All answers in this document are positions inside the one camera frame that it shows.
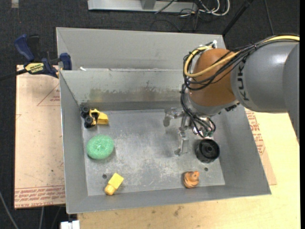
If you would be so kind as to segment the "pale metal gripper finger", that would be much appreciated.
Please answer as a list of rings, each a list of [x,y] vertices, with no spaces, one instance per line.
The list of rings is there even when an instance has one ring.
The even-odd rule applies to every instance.
[[[168,108],[164,110],[165,117],[163,120],[164,127],[168,127],[172,119],[183,117],[183,110],[181,108]]]
[[[182,154],[185,154],[188,152],[188,147],[189,147],[189,136],[184,130],[181,130],[179,132],[180,136],[180,145],[177,150],[174,151],[175,155],[180,156]]]

